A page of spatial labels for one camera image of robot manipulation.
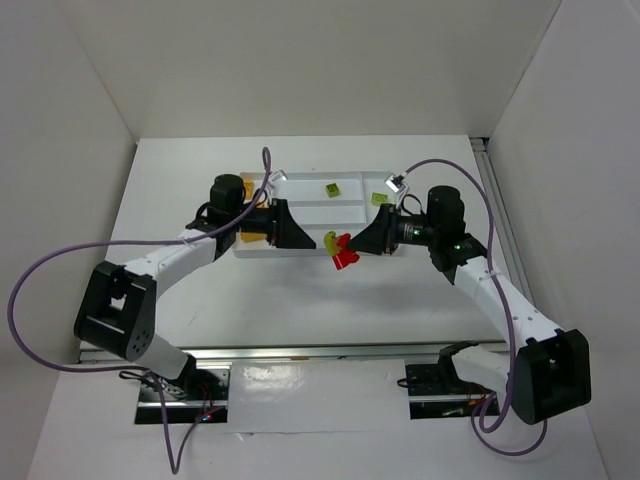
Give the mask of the yellow oval lego piece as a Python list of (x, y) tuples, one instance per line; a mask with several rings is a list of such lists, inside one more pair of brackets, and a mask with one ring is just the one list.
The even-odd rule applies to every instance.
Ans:
[(253, 242), (259, 242), (259, 241), (265, 240), (266, 235), (263, 233), (241, 231), (240, 239), (244, 243), (253, 243)]

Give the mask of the red and green lego stack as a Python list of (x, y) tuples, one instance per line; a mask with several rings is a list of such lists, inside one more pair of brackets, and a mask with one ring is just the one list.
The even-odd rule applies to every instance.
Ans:
[(324, 235), (325, 249), (337, 270), (356, 264), (360, 260), (359, 254), (348, 248), (350, 240), (349, 233), (338, 235), (335, 231), (329, 231)]

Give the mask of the light green lego brick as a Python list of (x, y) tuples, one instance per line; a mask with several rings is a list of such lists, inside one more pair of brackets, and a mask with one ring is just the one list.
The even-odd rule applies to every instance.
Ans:
[(389, 197), (384, 193), (373, 192), (371, 195), (371, 204), (373, 206), (381, 206), (389, 202)]

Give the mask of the dark green lego brick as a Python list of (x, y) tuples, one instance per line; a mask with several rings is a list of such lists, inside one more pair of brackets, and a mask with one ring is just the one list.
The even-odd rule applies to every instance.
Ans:
[(325, 191), (329, 198), (335, 198), (341, 195), (341, 190), (336, 183), (327, 184)]

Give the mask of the small yellow lego brick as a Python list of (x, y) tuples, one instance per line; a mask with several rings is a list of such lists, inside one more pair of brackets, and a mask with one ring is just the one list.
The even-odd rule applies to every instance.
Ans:
[(253, 181), (244, 181), (243, 182), (245, 199), (247, 201), (251, 200), (254, 194), (254, 182)]

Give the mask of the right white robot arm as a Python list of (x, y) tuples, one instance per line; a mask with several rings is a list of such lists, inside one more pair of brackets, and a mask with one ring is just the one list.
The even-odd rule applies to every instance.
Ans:
[(490, 266), (485, 246), (467, 232), (464, 214), (459, 191), (436, 186), (427, 195), (424, 213), (404, 215), (383, 204), (347, 247), (372, 255), (391, 255), (400, 245), (426, 248), (435, 269), (475, 302), (507, 342), (505, 358), (475, 342), (442, 349), (438, 368), (445, 382), (478, 384), (504, 394), (528, 425), (588, 404), (592, 388), (586, 337), (547, 318)]

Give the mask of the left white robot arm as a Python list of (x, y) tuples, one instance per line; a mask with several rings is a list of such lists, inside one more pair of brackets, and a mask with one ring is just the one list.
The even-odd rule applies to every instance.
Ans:
[(156, 333), (157, 301), (186, 276), (224, 255), (238, 231), (263, 234), (278, 249), (316, 247), (293, 219), (286, 200), (274, 199), (260, 208), (245, 197), (240, 176), (219, 175), (208, 202), (177, 240), (122, 265), (98, 264), (79, 308), (75, 336), (151, 371), (180, 396), (213, 386), (213, 376), (199, 369), (192, 355)]

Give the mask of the white compartment tray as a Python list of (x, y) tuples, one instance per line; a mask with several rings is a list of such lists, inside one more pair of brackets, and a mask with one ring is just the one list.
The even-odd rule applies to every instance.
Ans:
[[(232, 247), (238, 258), (283, 258), (324, 256), (324, 235), (335, 231), (338, 235), (356, 235), (368, 226), (380, 206), (371, 204), (373, 192), (384, 193), (391, 204), (397, 204), (407, 193), (394, 194), (385, 185), (390, 175), (384, 171), (286, 173), (288, 179), (270, 184), (270, 198), (285, 199), (294, 220), (316, 242), (314, 250), (276, 249), (265, 240), (244, 243), (240, 237)], [(336, 183), (341, 195), (329, 198), (327, 184)]]

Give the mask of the aluminium rail right side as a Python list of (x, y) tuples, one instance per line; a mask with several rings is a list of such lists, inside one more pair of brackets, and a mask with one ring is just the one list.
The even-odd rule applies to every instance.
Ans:
[(515, 236), (509, 221), (495, 169), (489, 156), (489, 139), (485, 137), (470, 137), (469, 141), (482, 183), (485, 187), (486, 194), (489, 197), (492, 211), (494, 212), (497, 237), (499, 239), (504, 258), (504, 270), (509, 274), (511, 282), (519, 289), (519, 291), (528, 300), (531, 300), (532, 296), (529, 282), (519, 255)]

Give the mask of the aluminium rail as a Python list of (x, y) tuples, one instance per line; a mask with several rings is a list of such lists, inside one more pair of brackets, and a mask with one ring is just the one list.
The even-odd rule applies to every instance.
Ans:
[(519, 289), (519, 291), (528, 300), (531, 300), (532, 296), (529, 282), (519, 255), (515, 236), (509, 221), (495, 169), (489, 156), (489, 139), (485, 137), (470, 137), (469, 141), (482, 183), (485, 187), (486, 194), (489, 197), (492, 211), (494, 212), (497, 237), (499, 239), (504, 258), (504, 270), (509, 274), (511, 282)]
[(210, 366), (231, 364), (239, 361), (277, 362), (304, 360), (362, 360), (362, 359), (431, 359), (436, 360), (440, 352), (451, 346), (481, 346), (494, 353), (503, 354), (509, 347), (503, 341), (449, 340), (444, 342), (414, 342), (391, 344), (333, 344), (301, 346), (243, 346), (179, 348), (158, 339), (146, 349), (139, 345), (125, 353), (112, 353), (96, 347), (82, 349), (71, 367), (105, 371), (109, 368), (136, 367), (167, 373), (179, 373), (189, 361), (194, 361), (200, 369)]

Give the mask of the aluminium rail front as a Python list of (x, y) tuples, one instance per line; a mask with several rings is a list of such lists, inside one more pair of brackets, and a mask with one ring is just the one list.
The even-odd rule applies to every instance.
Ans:
[(239, 361), (277, 362), (304, 360), (362, 360), (362, 359), (431, 359), (436, 360), (440, 352), (451, 346), (481, 346), (494, 353), (503, 354), (509, 347), (503, 341), (449, 340), (444, 342), (414, 342), (391, 344), (333, 344), (301, 346), (243, 346), (179, 348), (158, 339), (146, 349), (139, 345), (125, 353), (112, 353), (96, 347), (82, 349), (71, 367), (105, 371), (109, 368), (136, 367), (167, 373), (179, 373), (189, 361), (194, 361), (200, 369), (210, 366), (231, 364)]

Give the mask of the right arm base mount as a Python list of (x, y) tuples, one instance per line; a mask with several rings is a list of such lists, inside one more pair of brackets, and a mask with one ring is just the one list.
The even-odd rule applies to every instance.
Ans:
[(411, 420), (470, 417), (487, 400), (491, 390), (461, 380), (454, 370), (453, 356), (476, 346), (459, 342), (442, 349), (436, 363), (405, 366), (405, 376), (396, 385), (408, 393)]

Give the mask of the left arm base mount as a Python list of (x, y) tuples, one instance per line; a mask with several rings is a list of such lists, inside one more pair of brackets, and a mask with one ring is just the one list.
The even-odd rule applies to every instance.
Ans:
[[(229, 366), (215, 365), (209, 369), (211, 378), (197, 386), (191, 393), (179, 391), (164, 379), (160, 385), (165, 399), (169, 425), (187, 425), (197, 418), (204, 424), (224, 424), (228, 420), (228, 394), (231, 370)], [(124, 370), (118, 374), (121, 380), (136, 383), (139, 387), (134, 423), (136, 425), (161, 425), (162, 408), (160, 393), (149, 375)]]

